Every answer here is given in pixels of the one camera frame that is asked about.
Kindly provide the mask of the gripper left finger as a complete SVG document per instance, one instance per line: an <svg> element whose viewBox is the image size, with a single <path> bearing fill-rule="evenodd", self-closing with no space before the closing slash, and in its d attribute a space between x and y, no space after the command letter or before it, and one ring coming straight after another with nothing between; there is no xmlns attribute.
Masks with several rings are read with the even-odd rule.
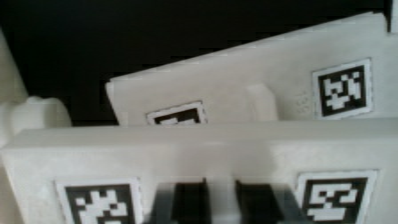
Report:
<svg viewBox="0 0 398 224"><path fill-rule="evenodd" d="M157 185L147 224L211 224L205 180Z"/></svg>

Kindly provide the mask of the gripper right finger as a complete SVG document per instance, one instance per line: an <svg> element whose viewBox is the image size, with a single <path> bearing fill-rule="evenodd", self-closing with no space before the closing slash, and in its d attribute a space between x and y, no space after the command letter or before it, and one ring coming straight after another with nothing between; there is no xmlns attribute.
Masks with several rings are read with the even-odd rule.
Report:
<svg viewBox="0 0 398 224"><path fill-rule="evenodd" d="M285 184L234 182L239 224L309 224Z"/></svg>

